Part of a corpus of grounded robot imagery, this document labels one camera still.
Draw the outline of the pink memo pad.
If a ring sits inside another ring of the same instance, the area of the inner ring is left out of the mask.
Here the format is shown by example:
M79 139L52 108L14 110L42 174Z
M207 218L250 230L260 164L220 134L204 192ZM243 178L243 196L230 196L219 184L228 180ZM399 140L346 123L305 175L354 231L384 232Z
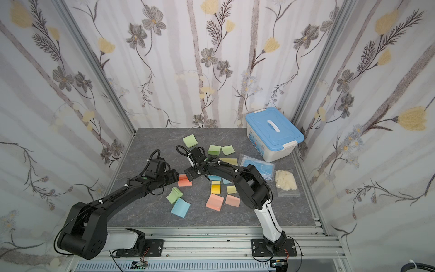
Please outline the pink memo pad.
M206 202L206 207L215 211L220 211L224 202L224 198L215 194L211 194L208 201Z

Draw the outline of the aluminium rail frame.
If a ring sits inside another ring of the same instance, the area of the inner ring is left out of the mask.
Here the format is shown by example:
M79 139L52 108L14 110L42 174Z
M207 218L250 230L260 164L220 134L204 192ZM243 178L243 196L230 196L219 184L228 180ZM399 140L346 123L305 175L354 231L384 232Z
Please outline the aluminium rail frame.
M260 227L145 227L148 239L163 239L159 258L152 262L251 261L251 240L262 237ZM298 255L290 257L289 270L294 272L350 272L352 268L344 246L336 236L328 236L320 226L284 227L295 240Z

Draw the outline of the small torn yellow page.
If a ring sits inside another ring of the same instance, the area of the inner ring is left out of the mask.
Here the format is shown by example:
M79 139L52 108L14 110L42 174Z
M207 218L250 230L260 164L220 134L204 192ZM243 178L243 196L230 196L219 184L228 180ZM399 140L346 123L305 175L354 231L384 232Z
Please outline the small torn yellow page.
M228 194L236 194L237 193L237 189L234 185L227 186L226 189L227 189Z

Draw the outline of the small circuit board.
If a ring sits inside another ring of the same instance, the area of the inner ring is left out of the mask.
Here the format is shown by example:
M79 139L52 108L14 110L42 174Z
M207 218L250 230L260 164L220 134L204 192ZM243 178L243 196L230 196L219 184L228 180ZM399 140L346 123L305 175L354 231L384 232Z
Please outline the small circuit board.
M148 268L148 262L147 261L133 261L131 263L130 268L132 270L140 270L140 269L147 269Z

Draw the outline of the blue memo pad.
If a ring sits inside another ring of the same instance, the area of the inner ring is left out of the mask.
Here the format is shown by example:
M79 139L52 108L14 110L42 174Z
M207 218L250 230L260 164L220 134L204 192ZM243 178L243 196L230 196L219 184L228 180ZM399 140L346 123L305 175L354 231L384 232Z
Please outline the blue memo pad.
M221 177L215 175L209 175L207 178L211 181L222 181Z
M190 206L190 203L184 201L182 198L178 198L171 210L171 213L181 218L185 218Z

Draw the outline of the torn green memo page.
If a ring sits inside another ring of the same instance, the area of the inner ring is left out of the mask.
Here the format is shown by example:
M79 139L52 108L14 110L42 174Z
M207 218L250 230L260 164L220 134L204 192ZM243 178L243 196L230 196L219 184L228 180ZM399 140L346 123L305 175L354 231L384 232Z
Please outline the torn green memo page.
M228 156L228 155L235 153L235 150L234 150L232 145L229 145L229 146L223 146L222 152L225 156Z

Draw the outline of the torn yellow memo page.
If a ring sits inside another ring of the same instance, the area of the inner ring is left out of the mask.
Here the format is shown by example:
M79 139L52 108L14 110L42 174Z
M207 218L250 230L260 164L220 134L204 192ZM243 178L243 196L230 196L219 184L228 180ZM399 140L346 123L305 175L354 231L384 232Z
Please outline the torn yellow memo page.
M234 165L234 166L238 166L238 161L236 158L219 158L220 161Z

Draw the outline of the clear bag with beige contents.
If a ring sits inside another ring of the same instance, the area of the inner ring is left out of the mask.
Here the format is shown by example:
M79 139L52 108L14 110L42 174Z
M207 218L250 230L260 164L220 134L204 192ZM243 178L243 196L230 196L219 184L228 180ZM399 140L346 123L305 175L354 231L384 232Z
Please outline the clear bag with beige contents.
M294 175L289 171L278 170L275 174L276 187L285 191L297 190L297 183Z

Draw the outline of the white box with blue lid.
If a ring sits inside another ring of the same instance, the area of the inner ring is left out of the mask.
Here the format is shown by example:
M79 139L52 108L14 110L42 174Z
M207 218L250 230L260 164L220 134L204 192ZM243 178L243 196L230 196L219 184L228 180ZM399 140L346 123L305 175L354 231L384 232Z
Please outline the white box with blue lid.
M247 137L265 162L289 156L305 139L278 109L270 107L247 114Z

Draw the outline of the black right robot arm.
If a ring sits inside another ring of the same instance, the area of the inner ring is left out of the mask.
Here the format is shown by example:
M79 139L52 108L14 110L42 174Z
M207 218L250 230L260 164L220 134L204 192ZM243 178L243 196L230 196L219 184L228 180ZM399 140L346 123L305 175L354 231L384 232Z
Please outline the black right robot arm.
M284 247L287 236L272 209L272 190L255 166L239 167L217 159L195 163L184 174L189 181L200 176L218 176L232 182L241 201L255 212L268 250L277 253Z

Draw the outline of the red memo pad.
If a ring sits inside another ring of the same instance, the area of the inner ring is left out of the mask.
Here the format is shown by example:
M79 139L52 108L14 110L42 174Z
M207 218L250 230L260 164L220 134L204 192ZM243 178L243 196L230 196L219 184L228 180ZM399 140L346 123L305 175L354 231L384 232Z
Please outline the red memo pad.
M177 185L179 187L191 187L192 186L192 182L188 179L186 174L181 174L179 176L179 180L177 182Z

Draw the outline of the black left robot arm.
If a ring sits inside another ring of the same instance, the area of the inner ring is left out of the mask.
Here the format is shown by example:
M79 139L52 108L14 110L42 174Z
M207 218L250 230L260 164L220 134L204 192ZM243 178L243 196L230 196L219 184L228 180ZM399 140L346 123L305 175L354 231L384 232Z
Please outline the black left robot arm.
M115 214L153 190L178 182L179 176L175 169L153 173L150 177L138 175L102 199L88 204L78 202L70 209L63 228L54 239L54 248L87 260L96 257L107 244L108 221Z

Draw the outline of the small yellow memo pad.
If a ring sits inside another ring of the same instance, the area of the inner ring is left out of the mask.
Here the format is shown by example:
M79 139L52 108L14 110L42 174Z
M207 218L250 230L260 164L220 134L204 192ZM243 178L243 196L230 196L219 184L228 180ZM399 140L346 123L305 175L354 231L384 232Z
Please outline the small yellow memo pad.
M211 182L211 194L221 194L221 182L212 181Z

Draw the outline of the green memo pad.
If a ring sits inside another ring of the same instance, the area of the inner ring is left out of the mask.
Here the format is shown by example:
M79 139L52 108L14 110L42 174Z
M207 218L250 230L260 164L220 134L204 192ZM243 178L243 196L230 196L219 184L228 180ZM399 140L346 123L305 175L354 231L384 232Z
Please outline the green memo pad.
M168 196L166 196L166 199L171 203L171 205L174 205L179 198L183 196L183 193L178 187L173 187L171 189L171 192Z
M217 145L210 145L208 148L208 155L219 156L221 152L221 147Z
M198 141L196 140L196 138L193 134L184 137L182 140L183 140L184 145L187 148L192 148L192 147L198 145Z

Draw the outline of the torn pink memo page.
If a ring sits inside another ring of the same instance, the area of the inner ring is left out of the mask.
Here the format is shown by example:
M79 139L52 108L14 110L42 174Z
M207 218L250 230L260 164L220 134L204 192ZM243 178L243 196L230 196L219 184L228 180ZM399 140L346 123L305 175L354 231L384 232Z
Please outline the torn pink memo page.
M227 195L225 199L225 203L232 207L239 207L240 206L241 199L235 196Z

